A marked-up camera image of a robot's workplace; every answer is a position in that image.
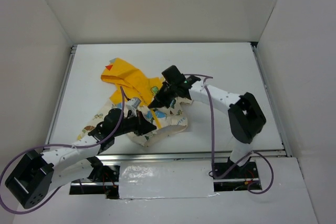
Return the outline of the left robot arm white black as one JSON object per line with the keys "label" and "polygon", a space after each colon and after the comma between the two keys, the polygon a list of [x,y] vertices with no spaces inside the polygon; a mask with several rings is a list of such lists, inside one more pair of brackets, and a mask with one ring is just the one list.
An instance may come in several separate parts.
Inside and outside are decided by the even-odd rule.
{"label": "left robot arm white black", "polygon": [[26,153],[5,180],[5,186],[24,209],[30,209],[50,191],[74,180],[114,183],[118,170],[104,165],[98,154],[110,148],[118,136],[142,136],[154,130],[156,126],[139,110],[124,114],[121,109],[111,109],[102,122],[70,148]]}

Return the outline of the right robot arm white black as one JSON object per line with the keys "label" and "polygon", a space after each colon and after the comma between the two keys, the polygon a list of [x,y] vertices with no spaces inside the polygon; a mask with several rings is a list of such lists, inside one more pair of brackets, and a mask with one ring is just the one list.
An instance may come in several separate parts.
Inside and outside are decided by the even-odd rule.
{"label": "right robot arm white black", "polygon": [[[170,108],[176,98],[186,98],[209,105],[211,111],[211,159],[212,177],[223,179],[229,173],[241,177],[247,170],[246,163],[253,153],[252,142],[266,124],[266,117],[253,94],[235,94],[206,83],[210,76],[203,74],[182,74],[175,65],[162,72],[163,84],[155,94],[148,108]],[[217,109],[228,116],[235,146],[228,158],[228,170],[219,175],[215,172],[215,120]]]}

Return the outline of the yellow dinosaur print kids jacket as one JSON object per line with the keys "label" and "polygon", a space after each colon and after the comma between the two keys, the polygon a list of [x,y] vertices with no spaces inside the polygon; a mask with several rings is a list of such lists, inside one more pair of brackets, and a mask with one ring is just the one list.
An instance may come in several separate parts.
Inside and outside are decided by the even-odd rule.
{"label": "yellow dinosaur print kids jacket", "polygon": [[168,109],[165,107],[158,109],[148,108],[148,105],[152,102],[154,96],[162,87],[164,78],[148,78],[141,70],[130,63],[120,58],[115,58],[110,60],[110,63],[105,66],[101,75],[101,80],[115,85],[117,90],[81,130],[77,136],[78,141],[88,135],[88,133],[103,120],[110,109],[115,107],[121,108],[121,87],[127,98],[136,97],[141,100],[139,110],[143,113],[147,121],[153,123],[157,127],[155,131],[143,136],[136,136],[134,133],[128,133],[127,137],[130,141],[143,147],[149,147],[166,137],[184,131],[188,127],[187,115],[181,107],[182,104],[192,104],[192,101],[188,99],[176,98]]}

